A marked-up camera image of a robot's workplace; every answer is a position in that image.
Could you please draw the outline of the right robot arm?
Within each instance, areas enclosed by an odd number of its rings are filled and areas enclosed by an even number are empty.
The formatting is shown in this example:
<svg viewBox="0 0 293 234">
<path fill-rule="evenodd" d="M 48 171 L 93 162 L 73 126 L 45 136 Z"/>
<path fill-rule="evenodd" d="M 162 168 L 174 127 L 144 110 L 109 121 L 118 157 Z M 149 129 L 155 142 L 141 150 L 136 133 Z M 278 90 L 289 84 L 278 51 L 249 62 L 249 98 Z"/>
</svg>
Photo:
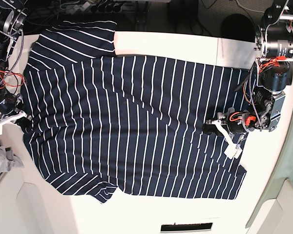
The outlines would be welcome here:
<svg viewBox="0 0 293 234">
<path fill-rule="evenodd" d="M 0 135 L 2 127 L 26 114 L 18 89 L 24 76 L 13 70 L 24 47 L 23 24 L 28 14 L 24 0 L 0 0 Z"/>
</svg>

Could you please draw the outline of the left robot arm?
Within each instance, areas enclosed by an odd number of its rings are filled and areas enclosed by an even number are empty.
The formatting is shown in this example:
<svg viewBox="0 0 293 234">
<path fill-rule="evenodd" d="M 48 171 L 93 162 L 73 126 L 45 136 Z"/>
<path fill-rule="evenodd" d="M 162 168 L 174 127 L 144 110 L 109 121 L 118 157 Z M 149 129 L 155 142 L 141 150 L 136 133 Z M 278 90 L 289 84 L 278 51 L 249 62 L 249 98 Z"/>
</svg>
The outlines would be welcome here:
<svg viewBox="0 0 293 234">
<path fill-rule="evenodd" d="M 249 106 L 243 111 L 231 107 L 203 125 L 204 134 L 223 136 L 236 148 L 247 133 L 271 132 L 280 121 L 284 89 L 293 77 L 293 0 L 275 0 L 266 9 L 255 31 L 255 42 L 261 54 L 237 87 L 243 90 Z"/>
</svg>

